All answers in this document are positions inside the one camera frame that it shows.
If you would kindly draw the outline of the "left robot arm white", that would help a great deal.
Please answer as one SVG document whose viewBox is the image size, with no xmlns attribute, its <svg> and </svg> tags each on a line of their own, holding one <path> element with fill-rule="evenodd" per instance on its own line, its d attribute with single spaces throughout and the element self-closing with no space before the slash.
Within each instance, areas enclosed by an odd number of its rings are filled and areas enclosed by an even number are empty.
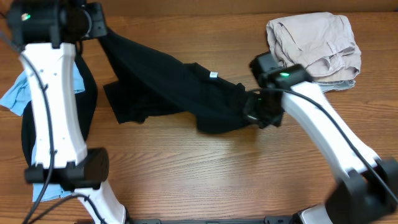
<svg viewBox="0 0 398 224">
<path fill-rule="evenodd" d="M 88 149 L 73 89 L 76 43 L 106 35 L 103 8 L 86 1 L 14 1 L 6 15 L 27 72 L 35 124 L 35 164 L 29 184 L 59 184 L 78 198 L 95 223 L 128 223 L 129 214 L 108 182 L 106 149 Z"/>
</svg>

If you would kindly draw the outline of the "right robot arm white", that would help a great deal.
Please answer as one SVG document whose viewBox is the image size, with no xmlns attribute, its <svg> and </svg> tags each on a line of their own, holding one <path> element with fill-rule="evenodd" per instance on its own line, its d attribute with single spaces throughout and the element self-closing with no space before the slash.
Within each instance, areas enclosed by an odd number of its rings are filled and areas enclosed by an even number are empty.
<svg viewBox="0 0 398 224">
<path fill-rule="evenodd" d="M 285 111 L 318 147 L 336 180 L 324 203 L 294 214 L 292 223 L 371 223 L 397 210 L 397 161 L 382 160 L 342 120 L 301 65 L 250 64 L 259 88 L 245 114 L 260 127 L 265 113 Z"/>
</svg>

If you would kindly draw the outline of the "black t-shirt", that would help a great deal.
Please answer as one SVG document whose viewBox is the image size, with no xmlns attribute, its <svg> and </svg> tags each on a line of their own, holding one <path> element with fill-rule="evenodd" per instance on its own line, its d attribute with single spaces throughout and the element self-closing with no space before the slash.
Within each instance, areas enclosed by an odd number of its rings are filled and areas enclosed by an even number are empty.
<svg viewBox="0 0 398 224">
<path fill-rule="evenodd" d="M 249 126 L 243 114 L 244 85 L 211 78 L 198 63 L 182 63 L 112 30 L 99 42 L 118 78 L 104 86 L 118 123 L 188 111 L 196 117 L 197 129 L 208 134 Z"/>
</svg>

